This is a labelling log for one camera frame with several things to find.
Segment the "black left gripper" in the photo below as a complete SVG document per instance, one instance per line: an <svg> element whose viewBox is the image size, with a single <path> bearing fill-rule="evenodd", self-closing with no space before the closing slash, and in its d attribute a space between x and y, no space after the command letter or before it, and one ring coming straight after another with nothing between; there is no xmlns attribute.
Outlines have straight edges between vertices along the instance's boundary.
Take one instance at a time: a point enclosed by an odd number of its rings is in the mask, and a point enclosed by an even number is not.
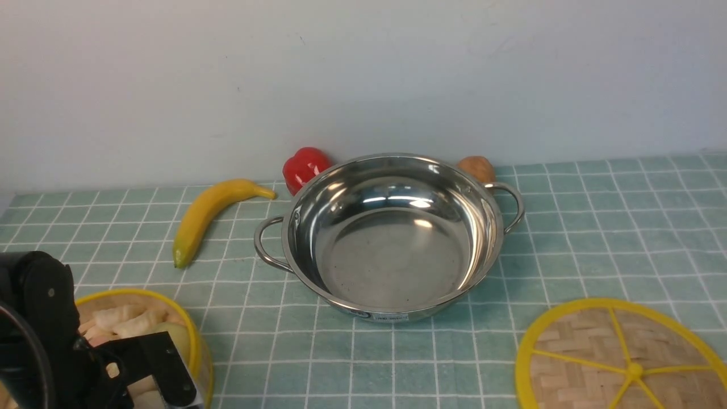
<svg viewBox="0 0 727 409"><path fill-rule="evenodd" d="M203 408L168 333L96 349L80 334L69 266L42 251L2 253L1 264L2 385L18 407Z"/></svg>

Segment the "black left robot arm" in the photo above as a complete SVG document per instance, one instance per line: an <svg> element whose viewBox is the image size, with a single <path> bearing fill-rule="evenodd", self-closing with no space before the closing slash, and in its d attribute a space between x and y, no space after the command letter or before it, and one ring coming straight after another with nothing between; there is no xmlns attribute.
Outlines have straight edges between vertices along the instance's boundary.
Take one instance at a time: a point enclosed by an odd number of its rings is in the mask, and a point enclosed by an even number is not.
<svg viewBox="0 0 727 409"><path fill-rule="evenodd" d="M2 383L23 408L88 408L106 368L80 334L71 268L2 253Z"/></svg>

